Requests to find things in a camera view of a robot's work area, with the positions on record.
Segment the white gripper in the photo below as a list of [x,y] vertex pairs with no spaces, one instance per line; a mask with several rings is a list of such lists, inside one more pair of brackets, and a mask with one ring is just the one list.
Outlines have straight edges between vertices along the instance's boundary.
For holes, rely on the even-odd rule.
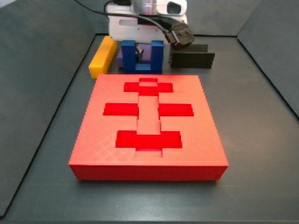
[[[187,36],[187,0],[113,0],[105,6],[108,35],[113,40],[135,40],[149,43],[163,40],[181,43]],[[168,63],[172,62],[172,46]],[[143,47],[135,45],[135,59],[141,62]]]

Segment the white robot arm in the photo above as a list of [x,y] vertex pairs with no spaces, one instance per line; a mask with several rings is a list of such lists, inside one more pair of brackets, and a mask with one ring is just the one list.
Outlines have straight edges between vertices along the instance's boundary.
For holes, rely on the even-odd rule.
[[116,41],[135,41],[137,62],[145,54],[143,44],[161,40],[181,49],[193,41],[187,25],[187,0],[113,0],[105,12],[108,35]]

